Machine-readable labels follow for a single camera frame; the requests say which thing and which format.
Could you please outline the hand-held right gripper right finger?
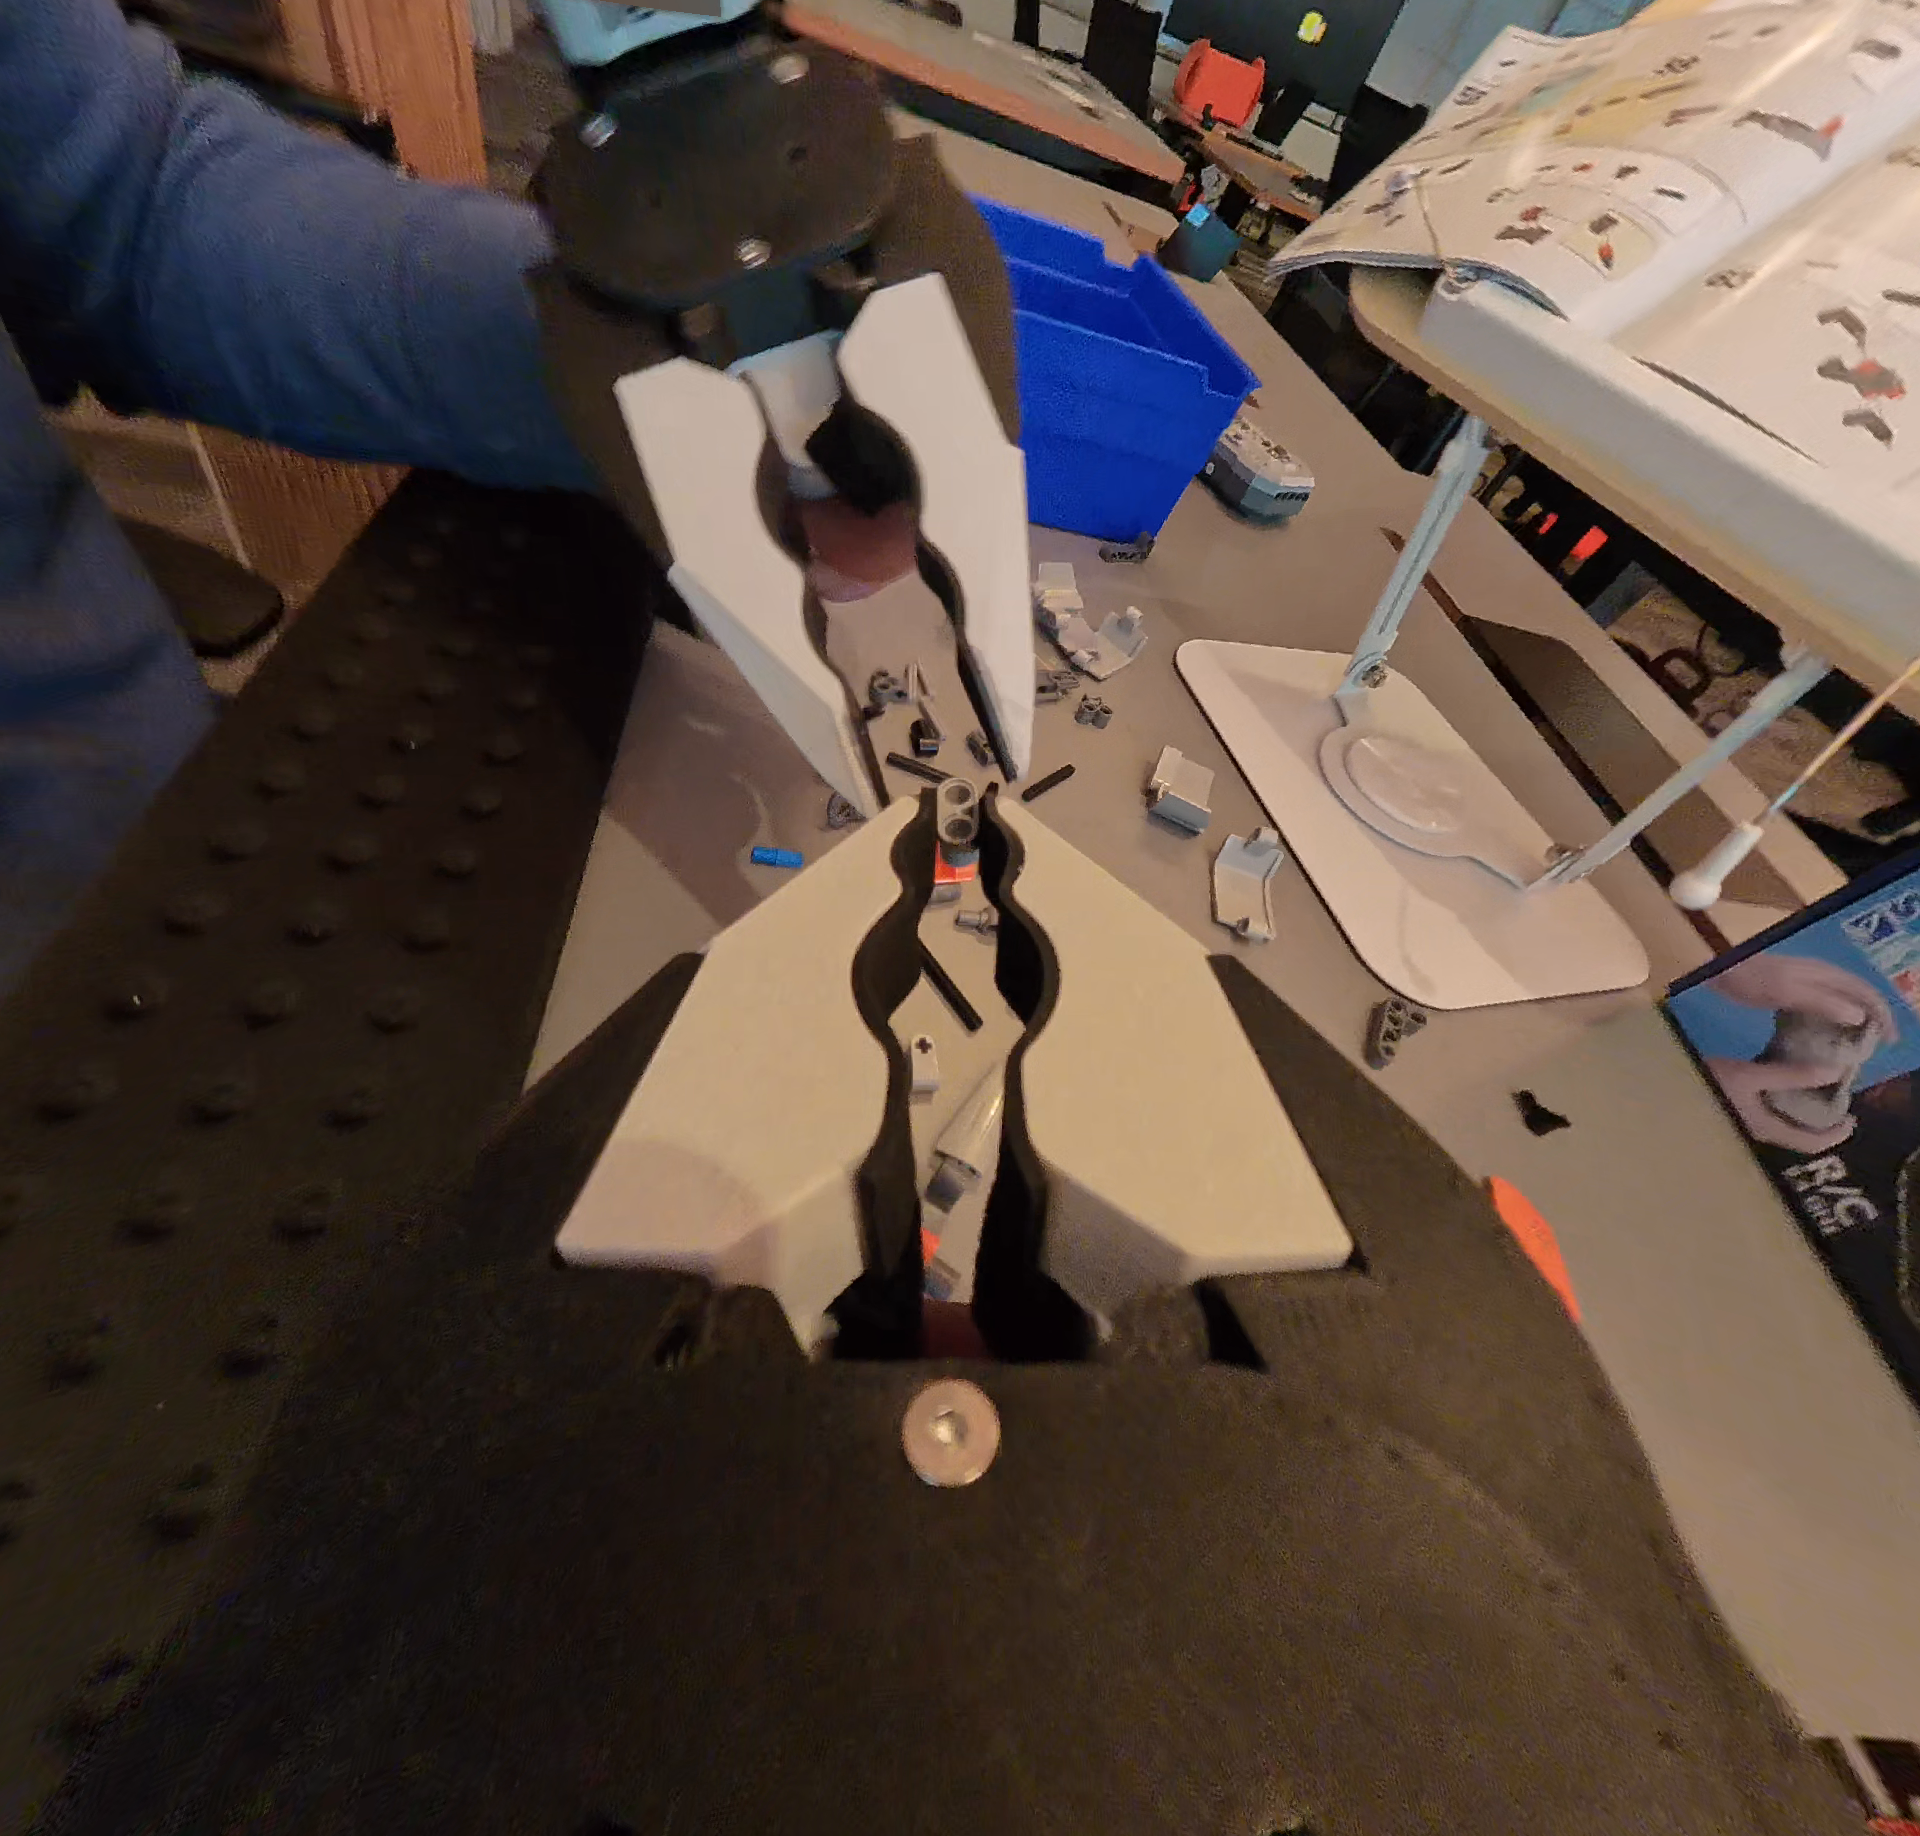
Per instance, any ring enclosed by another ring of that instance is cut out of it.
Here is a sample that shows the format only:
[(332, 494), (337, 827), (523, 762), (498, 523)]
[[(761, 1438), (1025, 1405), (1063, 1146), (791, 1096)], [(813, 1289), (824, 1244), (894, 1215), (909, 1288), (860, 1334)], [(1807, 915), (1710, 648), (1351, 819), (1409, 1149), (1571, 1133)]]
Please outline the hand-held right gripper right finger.
[(981, 800), (995, 980), (1021, 1033), (975, 1255), (988, 1342), (1095, 1342), (1223, 1277), (1333, 1272), (1354, 1235), (1241, 1020), (1249, 980), (1037, 813)]

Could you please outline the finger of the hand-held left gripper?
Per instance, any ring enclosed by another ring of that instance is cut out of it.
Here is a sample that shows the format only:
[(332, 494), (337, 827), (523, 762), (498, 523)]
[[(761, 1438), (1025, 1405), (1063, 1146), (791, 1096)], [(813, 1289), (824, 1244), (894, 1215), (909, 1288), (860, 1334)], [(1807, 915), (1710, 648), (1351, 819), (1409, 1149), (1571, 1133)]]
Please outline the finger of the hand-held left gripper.
[(1034, 757), (1035, 657), (1025, 463), (938, 273), (876, 287), (833, 350), (833, 487), (916, 519), (921, 581), (1007, 780)]
[(810, 768), (863, 819), (887, 792), (853, 694), (830, 664), (803, 556), (780, 536), (794, 499), (756, 391), (677, 358), (616, 381), (668, 579)]

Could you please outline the blue plastic bin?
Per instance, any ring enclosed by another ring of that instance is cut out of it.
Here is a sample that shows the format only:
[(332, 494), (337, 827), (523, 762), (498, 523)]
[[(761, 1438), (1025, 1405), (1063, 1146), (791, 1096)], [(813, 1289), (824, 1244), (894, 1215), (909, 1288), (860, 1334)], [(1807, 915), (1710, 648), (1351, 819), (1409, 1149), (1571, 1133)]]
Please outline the blue plastic bin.
[(1013, 299), (1028, 521), (1158, 536), (1258, 375), (1152, 256), (978, 197)]

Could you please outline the person's left forearm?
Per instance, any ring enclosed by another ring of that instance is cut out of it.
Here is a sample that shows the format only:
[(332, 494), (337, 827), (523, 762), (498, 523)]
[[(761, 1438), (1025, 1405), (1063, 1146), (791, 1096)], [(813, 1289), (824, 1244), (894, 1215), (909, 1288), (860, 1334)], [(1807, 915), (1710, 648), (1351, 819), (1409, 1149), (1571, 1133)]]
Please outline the person's left forearm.
[(2, 0), (5, 325), (45, 397), (307, 457), (591, 492), (530, 279), (541, 213), (183, 70), (113, 0)]

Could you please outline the person's left hand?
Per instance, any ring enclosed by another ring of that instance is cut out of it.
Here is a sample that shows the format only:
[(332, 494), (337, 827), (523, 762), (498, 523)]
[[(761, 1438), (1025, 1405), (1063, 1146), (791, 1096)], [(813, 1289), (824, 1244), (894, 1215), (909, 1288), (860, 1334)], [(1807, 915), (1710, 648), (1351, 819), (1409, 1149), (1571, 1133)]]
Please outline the person's left hand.
[(918, 519), (907, 502), (863, 512), (844, 497), (798, 503), (807, 573), (824, 601), (858, 601), (918, 573)]

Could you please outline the white toy blade piece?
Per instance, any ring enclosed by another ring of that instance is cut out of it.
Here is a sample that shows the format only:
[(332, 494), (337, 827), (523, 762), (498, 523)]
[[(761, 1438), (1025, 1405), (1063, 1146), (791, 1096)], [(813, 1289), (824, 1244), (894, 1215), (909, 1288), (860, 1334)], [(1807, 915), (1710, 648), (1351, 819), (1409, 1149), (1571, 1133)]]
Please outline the white toy blade piece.
[(927, 1208), (947, 1218), (965, 1199), (986, 1191), (999, 1165), (1006, 1109), (1006, 1067), (988, 1069), (932, 1142)]

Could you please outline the grey curved toy panel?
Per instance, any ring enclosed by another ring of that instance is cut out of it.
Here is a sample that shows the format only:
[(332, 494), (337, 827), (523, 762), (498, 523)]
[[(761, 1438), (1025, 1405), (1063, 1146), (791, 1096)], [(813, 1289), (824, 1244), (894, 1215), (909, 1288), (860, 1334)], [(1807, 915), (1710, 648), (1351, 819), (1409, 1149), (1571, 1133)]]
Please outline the grey curved toy panel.
[(1230, 834), (1214, 856), (1214, 923), (1248, 945), (1275, 935), (1274, 883), (1283, 866), (1283, 838), (1267, 824)]

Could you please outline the light grey toy panel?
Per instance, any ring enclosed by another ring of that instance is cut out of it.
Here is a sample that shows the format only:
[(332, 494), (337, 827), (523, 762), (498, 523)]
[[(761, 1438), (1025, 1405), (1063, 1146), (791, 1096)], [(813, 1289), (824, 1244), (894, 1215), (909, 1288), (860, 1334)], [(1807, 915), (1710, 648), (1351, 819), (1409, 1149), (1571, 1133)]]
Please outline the light grey toy panel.
[(1127, 603), (1092, 624), (1069, 562), (1037, 563), (1032, 583), (1040, 633), (1068, 666), (1092, 678), (1109, 678), (1141, 655), (1147, 645), (1142, 609)]

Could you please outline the brown desk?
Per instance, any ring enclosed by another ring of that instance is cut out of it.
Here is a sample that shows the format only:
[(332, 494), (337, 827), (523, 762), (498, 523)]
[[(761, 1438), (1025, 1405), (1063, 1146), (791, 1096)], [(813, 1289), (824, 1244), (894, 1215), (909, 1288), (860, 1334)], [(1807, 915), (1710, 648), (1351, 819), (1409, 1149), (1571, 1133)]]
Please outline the brown desk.
[(1176, 185), (1186, 174), (1147, 120), (1094, 75), (1037, 46), (951, 26), (894, 0), (780, 0), (780, 15), (794, 31), (885, 77), (1063, 144), (1095, 167), (1162, 185)]

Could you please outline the grey toy battery box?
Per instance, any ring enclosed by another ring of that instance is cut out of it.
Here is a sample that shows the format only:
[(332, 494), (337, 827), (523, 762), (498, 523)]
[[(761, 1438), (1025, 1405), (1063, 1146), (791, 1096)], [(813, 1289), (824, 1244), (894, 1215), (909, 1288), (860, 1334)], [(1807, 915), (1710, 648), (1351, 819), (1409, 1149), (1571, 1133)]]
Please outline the grey toy battery box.
[(1241, 411), (1214, 446), (1198, 481), (1238, 519), (1283, 524), (1317, 491), (1313, 473), (1290, 457), (1249, 411)]

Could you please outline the white book stand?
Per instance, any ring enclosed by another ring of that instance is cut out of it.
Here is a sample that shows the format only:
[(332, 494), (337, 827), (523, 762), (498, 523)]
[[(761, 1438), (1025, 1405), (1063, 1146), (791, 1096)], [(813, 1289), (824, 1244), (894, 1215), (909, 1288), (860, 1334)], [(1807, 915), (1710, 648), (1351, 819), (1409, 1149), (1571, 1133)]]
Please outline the white book stand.
[[(1644, 22), (1693, 17), (1657, 5)], [(1362, 287), (1369, 271), (1352, 268)], [(1649, 957), (1587, 881), (1830, 666), (1904, 685), (1916, 657), (1916, 491), (1871, 491), (1667, 381), (1617, 338), (1492, 280), (1425, 271), (1414, 358), (1461, 405), (1369, 622), (1336, 652), (1188, 642), (1176, 670), (1358, 960), (1432, 1008), (1605, 993)], [(1785, 683), (1591, 847), (1554, 842), (1389, 662), (1498, 429), (1787, 633)]]

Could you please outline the orange plastic object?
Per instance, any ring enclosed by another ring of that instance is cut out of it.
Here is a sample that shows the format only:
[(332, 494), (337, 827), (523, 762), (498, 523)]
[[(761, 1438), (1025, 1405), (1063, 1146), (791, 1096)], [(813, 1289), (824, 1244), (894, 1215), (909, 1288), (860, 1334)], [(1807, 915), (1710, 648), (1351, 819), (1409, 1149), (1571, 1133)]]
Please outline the orange plastic object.
[(1172, 104), (1197, 121), (1249, 126), (1267, 93), (1265, 58), (1238, 58), (1212, 39), (1188, 42), (1172, 75)]

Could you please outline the black studded mat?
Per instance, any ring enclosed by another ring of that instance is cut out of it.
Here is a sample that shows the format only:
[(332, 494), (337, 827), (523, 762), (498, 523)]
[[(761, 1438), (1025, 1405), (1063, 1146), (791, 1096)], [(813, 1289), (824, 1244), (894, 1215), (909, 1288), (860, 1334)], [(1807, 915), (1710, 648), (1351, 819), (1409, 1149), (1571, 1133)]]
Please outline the black studded mat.
[(5, 1007), (5, 1831), (519, 1091), (650, 613), (609, 505), (406, 480)]

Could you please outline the printed toy box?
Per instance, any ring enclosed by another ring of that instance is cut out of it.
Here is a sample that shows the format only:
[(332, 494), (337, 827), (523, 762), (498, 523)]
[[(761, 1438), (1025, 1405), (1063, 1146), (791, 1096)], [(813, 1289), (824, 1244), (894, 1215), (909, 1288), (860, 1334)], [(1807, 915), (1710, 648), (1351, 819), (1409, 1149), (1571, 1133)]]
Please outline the printed toy box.
[(1670, 1031), (1919, 1400), (1919, 847), (1678, 979)]

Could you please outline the instruction booklet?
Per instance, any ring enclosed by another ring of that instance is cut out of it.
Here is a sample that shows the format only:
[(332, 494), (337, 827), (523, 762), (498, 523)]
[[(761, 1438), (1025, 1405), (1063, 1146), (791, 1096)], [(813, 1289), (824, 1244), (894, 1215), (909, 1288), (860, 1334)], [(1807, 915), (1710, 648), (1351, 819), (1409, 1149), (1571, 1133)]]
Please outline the instruction booklet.
[(1492, 280), (1871, 491), (1919, 471), (1919, 0), (1504, 29), (1277, 253)]

